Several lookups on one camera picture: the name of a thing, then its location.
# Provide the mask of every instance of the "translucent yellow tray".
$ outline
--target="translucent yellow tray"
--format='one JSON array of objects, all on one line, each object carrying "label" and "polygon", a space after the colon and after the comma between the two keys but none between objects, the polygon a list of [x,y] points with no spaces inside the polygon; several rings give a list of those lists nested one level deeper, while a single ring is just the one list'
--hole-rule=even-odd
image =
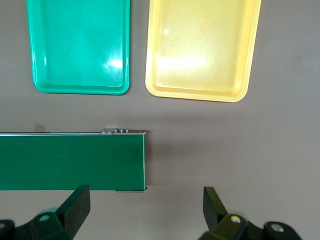
[{"label": "translucent yellow tray", "polygon": [[145,84],[155,96],[247,93],[261,0],[151,0]]}]

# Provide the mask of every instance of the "green tray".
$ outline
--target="green tray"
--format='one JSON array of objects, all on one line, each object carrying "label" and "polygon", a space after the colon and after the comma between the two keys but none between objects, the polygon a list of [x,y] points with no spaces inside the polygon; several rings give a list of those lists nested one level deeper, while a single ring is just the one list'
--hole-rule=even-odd
[{"label": "green tray", "polygon": [[146,189],[144,131],[2,133],[0,155],[0,190]]},{"label": "green tray", "polygon": [[33,83],[44,93],[129,88],[130,0],[26,0]]}]

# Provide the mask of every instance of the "gray floor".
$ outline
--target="gray floor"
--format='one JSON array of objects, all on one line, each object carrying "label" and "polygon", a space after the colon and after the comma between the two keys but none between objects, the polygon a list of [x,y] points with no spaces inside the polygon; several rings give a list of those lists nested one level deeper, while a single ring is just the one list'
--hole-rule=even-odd
[{"label": "gray floor", "polygon": [[[45,94],[32,83],[24,0],[0,0],[0,132],[148,130],[144,193],[91,192],[76,239],[195,240],[203,186],[259,227],[320,236],[320,1],[262,0],[249,90],[237,103],[158,98],[145,87],[148,0],[132,0],[131,86],[123,96]],[[0,192],[23,224],[70,191]]]}]

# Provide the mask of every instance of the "tray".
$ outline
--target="tray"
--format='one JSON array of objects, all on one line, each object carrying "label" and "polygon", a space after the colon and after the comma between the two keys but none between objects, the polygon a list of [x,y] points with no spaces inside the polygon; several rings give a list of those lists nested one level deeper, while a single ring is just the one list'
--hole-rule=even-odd
[{"label": "tray", "polygon": [[261,0],[151,0],[145,84],[158,97],[247,93]]},{"label": "tray", "polygon": [[26,0],[33,83],[44,93],[129,88],[130,0]]},{"label": "tray", "polygon": [[0,190],[144,191],[146,132],[1,133]]}]

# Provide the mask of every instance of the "gray table surface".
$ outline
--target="gray table surface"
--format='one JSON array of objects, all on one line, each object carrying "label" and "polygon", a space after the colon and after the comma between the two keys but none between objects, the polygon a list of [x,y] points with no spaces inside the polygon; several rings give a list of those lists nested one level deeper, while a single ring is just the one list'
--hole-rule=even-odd
[{"label": "gray table surface", "polygon": [[[45,94],[32,83],[26,4],[0,0],[0,132],[148,130],[144,193],[91,192],[77,240],[195,240],[203,186],[259,227],[320,237],[320,1],[263,0],[249,90],[237,103],[158,98],[145,87],[148,0],[131,3],[131,85],[123,96]],[[1,191],[21,225],[70,191]]]}]

